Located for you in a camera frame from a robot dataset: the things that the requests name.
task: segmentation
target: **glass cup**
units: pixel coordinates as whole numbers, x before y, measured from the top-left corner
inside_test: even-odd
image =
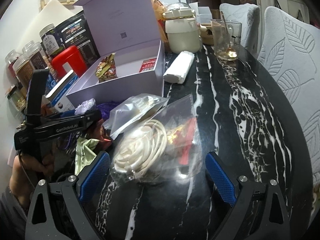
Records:
[[[211,20],[214,54],[223,60],[239,56],[242,24],[236,21]]]

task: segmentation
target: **chocolate wrapper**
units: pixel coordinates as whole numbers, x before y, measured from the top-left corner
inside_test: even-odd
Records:
[[[105,57],[98,65],[96,70],[96,76],[99,79],[99,83],[108,81],[110,79],[118,78],[115,65],[115,53],[112,53],[108,57]]]
[[[167,154],[178,157],[179,164],[187,165],[189,151],[196,129],[196,118],[189,119],[185,124],[167,131]]]

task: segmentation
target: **black snack package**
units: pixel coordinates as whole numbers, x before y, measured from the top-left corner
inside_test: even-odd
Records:
[[[75,45],[79,49],[87,67],[100,58],[83,11],[60,23],[56,30],[66,48]]]

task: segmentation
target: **white paper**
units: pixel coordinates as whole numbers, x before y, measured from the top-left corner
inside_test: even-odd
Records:
[[[195,55],[188,51],[183,51],[164,73],[164,80],[168,83],[183,84],[186,80],[189,69],[193,63]]]
[[[189,6],[191,7],[192,10],[195,10],[195,11],[196,11],[196,14],[199,14],[198,2],[189,3]]]
[[[53,23],[58,26],[63,21],[75,15],[64,7],[58,0],[50,0],[43,10],[34,18],[20,40],[17,51],[22,51],[29,41],[41,42],[39,32],[47,25]]]

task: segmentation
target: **white chair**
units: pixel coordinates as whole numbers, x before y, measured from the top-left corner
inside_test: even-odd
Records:
[[[252,55],[257,53],[260,8],[254,4],[232,5],[222,3],[220,10],[229,21],[242,23],[241,45]]]
[[[320,183],[320,30],[268,7],[258,60],[297,115],[308,144],[315,186]]]

